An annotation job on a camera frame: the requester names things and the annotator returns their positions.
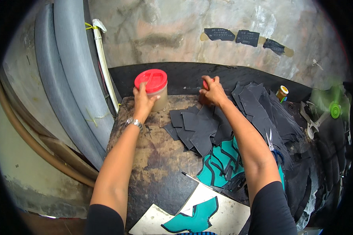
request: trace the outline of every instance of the metal watch band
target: metal watch band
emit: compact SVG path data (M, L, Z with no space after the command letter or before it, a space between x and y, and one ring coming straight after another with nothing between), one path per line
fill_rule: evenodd
M139 120L130 117L129 119L127 119L126 126L128 126L129 124L138 126L140 128L140 133L143 132L143 124Z

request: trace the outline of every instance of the green spool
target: green spool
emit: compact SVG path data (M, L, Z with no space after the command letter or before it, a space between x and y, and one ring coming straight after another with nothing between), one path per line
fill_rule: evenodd
M339 105L335 103L331 103L329 110L331 112L331 117L334 119L337 119L341 113Z

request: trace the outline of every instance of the red lid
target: red lid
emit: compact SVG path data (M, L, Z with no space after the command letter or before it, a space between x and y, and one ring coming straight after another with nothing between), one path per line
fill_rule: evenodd
M158 92L167 84L167 75L165 71L160 69L149 69L139 75L135 79L135 87L139 90L141 82L146 83L146 93Z
M202 85L207 91L209 91L208 84L207 84L207 82L205 80L202 82Z

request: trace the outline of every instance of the forearm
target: forearm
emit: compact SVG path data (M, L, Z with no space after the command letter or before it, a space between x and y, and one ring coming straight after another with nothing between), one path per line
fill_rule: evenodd
M238 143L252 205L261 188L270 182L280 181L277 164L263 137L230 100L223 101L220 108Z
M96 180L90 204L102 204L114 209L125 224L128 184L132 172L136 142L140 129L128 125L108 153Z

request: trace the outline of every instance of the scissors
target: scissors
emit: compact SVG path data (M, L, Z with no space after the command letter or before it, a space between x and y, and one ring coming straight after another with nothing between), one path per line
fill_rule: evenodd
M267 135L267 141L268 141L268 146L269 146L269 150L272 152L274 158L276 159L276 164L278 165L278 157L280 156L281 160L282 160L282 165L284 165L284 156L282 155L282 153L280 151L278 151L277 149L275 149L273 147L273 143L272 143L272 129L270 129L269 131L269 137L268 137L268 133L265 132L265 134Z

